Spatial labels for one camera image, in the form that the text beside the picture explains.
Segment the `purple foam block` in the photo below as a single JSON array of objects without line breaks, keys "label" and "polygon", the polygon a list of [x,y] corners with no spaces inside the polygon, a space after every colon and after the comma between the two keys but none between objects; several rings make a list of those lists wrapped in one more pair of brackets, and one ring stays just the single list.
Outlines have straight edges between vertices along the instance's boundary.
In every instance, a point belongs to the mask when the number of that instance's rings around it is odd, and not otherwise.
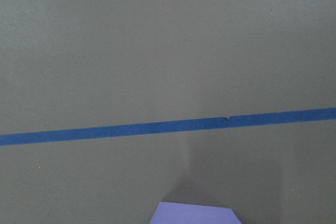
[{"label": "purple foam block", "polygon": [[160,202],[150,224],[241,224],[230,208]]}]

